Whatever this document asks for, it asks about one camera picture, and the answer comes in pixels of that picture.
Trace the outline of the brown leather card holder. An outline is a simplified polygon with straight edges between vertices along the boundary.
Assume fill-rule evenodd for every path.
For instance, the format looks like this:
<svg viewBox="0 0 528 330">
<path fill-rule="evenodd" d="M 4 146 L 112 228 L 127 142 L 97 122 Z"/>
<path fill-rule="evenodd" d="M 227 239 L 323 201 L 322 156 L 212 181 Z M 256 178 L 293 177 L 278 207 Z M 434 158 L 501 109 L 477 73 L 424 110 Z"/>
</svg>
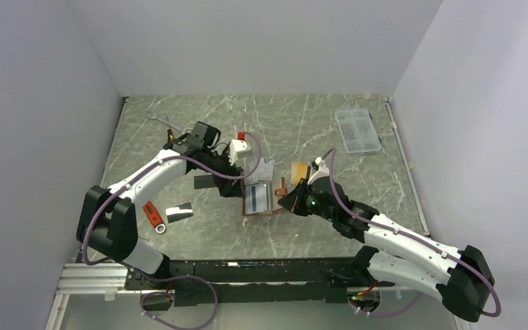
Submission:
<svg viewBox="0 0 528 330">
<path fill-rule="evenodd" d="M 271 182 L 250 184 L 245 186 L 242 201 L 243 216 L 272 215 L 282 212 L 284 208 L 278 201 L 288 193 L 284 177 Z"/>
</svg>

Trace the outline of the orange credit card stack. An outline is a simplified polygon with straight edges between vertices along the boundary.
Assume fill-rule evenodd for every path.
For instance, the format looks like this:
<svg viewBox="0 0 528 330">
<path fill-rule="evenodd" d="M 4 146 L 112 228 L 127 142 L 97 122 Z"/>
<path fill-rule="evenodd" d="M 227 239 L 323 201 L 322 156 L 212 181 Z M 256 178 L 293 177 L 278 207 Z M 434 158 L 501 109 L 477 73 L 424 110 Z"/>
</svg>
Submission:
<svg viewBox="0 0 528 330">
<path fill-rule="evenodd" d="M 291 184 L 297 186 L 302 179 L 308 179 L 311 167 L 304 162 L 291 163 Z"/>
</svg>

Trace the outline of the silver striped credit card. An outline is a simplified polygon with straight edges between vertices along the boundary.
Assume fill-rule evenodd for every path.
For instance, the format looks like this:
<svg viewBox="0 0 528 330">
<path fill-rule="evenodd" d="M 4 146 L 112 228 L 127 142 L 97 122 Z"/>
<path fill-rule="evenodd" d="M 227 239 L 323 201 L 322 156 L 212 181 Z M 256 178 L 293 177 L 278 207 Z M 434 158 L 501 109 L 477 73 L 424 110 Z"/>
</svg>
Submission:
<svg viewBox="0 0 528 330">
<path fill-rule="evenodd" d="M 262 157 L 258 164 L 255 160 L 250 163 L 250 168 L 255 168 L 254 172 L 248 177 L 250 183 L 256 182 L 271 182 L 274 178 L 274 167 L 276 160 L 272 158 Z"/>
</svg>

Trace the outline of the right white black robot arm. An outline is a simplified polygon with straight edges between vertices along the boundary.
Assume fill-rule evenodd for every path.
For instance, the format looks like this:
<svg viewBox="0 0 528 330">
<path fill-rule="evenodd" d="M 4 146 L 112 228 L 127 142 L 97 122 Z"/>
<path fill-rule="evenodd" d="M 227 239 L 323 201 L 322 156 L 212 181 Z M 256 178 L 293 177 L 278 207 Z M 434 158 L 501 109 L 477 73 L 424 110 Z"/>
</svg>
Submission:
<svg viewBox="0 0 528 330">
<path fill-rule="evenodd" d="M 459 249 L 417 234 L 350 200 L 328 177 L 312 184 L 301 180 L 278 205 L 294 215 L 326 219 L 339 234 L 362 243 L 347 271 L 359 285 L 387 282 L 411 288 L 468 322 L 501 313 L 494 277 L 476 247 Z"/>
</svg>

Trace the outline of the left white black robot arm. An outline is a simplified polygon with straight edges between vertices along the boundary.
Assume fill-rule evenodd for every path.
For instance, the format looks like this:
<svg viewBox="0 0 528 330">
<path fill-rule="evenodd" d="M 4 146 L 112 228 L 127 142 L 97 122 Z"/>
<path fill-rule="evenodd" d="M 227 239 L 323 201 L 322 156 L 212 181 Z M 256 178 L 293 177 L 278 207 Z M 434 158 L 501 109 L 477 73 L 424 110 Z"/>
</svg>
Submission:
<svg viewBox="0 0 528 330">
<path fill-rule="evenodd" d="M 76 229 L 83 263 L 115 261 L 143 273 L 150 287 L 164 287 L 171 276 L 171 260 L 138 236 L 138 210 L 169 184 L 197 169 L 212 175 L 222 197 L 241 197 L 242 181 L 250 174 L 237 166 L 237 161 L 253 152 L 261 154 L 258 140 L 247 142 L 247 136 L 248 132 L 238 132 L 218 152 L 221 131 L 196 122 L 191 132 L 169 140 L 151 161 L 127 178 L 108 188 L 92 186 L 86 192 Z"/>
</svg>

